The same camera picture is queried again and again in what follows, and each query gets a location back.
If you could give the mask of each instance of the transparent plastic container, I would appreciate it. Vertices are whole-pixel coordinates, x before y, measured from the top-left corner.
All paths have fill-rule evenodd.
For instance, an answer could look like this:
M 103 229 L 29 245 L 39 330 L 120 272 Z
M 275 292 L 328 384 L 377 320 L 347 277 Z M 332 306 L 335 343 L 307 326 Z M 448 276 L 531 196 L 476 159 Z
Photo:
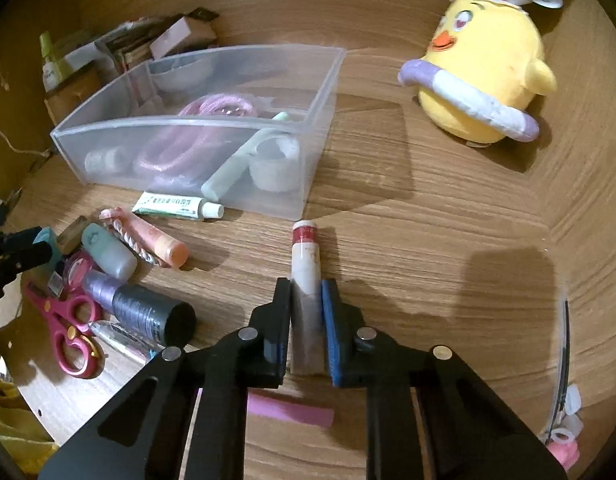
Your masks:
M 226 207 L 296 220 L 328 137 L 344 57 L 341 48 L 287 44 L 149 61 L 92 95 L 52 138 L 84 183 L 189 196 L 206 194 L 205 184 L 220 195 L 208 198 Z M 245 100 L 251 115 L 241 105 L 179 114 L 216 94 Z

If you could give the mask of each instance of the twisted rope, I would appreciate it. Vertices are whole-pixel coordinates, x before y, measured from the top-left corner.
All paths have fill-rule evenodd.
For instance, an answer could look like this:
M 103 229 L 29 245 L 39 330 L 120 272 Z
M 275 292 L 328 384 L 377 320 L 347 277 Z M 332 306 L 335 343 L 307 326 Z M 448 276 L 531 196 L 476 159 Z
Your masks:
M 111 232 L 114 236 L 119 238 L 122 242 L 124 242 L 129 248 L 131 248 L 137 255 L 142 259 L 147 261 L 147 263 L 152 265 L 157 265 L 159 267 L 168 268 L 169 265 L 166 264 L 161 258 L 158 258 L 152 253 L 149 253 L 145 250 L 137 240 L 132 238 L 132 235 L 123 227 L 123 222 L 120 219 L 116 218 L 112 221 L 112 223 L 105 222 L 105 227 L 108 231 Z

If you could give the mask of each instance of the yellow fabric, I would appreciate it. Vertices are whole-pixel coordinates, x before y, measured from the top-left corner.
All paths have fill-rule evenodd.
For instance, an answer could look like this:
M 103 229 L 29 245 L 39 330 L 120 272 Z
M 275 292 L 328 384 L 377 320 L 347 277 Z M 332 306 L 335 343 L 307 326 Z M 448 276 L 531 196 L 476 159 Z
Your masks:
M 463 10 L 472 12 L 472 19 L 462 30 L 454 30 L 454 21 Z M 541 35 L 518 7 L 488 0 L 454 0 L 434 38 L 444 31 L 454 44 L 441 52 L 429 46 L 422 59 L 495 97 L 501 104 L 524 110 L 536 92 L 556 88 L 552 71 L 542 62 Z M 419 91 L 419 102 L 433 122 L 457 137 L 484 143 L 504 137 L 426 88 Z
M 0 441 L 16 464 L 36 475 L 59 449 L 30 412 L 14 384 L 0 381 Z

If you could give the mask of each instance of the yellow plush toy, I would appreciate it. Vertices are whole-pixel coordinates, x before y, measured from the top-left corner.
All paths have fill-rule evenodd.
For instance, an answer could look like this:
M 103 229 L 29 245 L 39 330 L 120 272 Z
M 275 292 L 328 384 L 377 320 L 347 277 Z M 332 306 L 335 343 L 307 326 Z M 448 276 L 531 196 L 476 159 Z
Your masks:
M 542 38 L 518 4 L 559 7 L 562 0 L 453 0 L 421 59 L 406 62 L 402 84 L 418 84 L 419 102 L 442 129 L 482 147 L 504 136 L 536 139 L 523 110 L 557 88 Z

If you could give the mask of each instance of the pink scissors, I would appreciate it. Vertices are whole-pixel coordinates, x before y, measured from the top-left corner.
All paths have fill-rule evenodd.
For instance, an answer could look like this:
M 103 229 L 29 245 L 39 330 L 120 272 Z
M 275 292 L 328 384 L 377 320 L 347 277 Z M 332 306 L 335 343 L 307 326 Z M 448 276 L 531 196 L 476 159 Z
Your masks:
M 100 355 L 94 343 L 85 334 L 91 333 L 89 322 L 102 319 L 101 306 L 83 292 L 70 296 L 66 301 L 49 298 L 33 283 L 26 285 L 25 296 L 48 322 L 52 348 L 61 370 L 73 377 L 91 378 L 96 371 Z M 90 307 L 90 317 L 87 322 L 79 321 L 75 316 L 75 309 L 82 304 Z M 63 349 L 64 344 L 81 351 L 84 358 L 81 368 L 75 368 L 70 364 Z

